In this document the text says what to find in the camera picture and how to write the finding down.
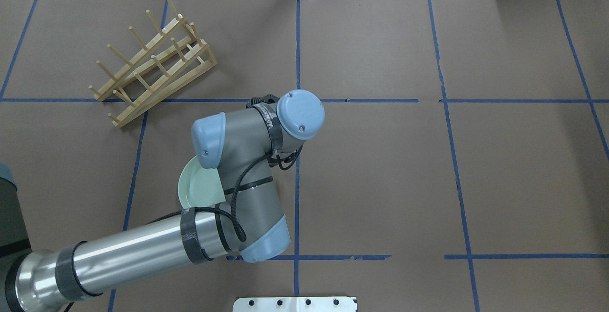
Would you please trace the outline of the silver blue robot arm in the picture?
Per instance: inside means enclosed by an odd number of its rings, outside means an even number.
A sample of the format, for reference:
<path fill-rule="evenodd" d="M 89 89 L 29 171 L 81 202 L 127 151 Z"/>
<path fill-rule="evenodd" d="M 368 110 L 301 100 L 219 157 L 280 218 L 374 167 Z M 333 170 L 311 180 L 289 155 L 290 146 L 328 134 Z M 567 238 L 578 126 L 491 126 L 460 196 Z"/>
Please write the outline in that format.
<path fill-rule="evenodd" d="M 4 276 L 3 312 L 58 312 L 70 303 L 191 264 L 239 254 L 248 263 L 280 255 L 291 242 L 271 173 L 295 162 L 324 124 L 321 100 L 306 89 L 251 100 L 242 110 L 196 120 L 199 167 L 216 169 L 225 200 L 190 206 L 130 230 L 61 251 L 17 256 Z"/>

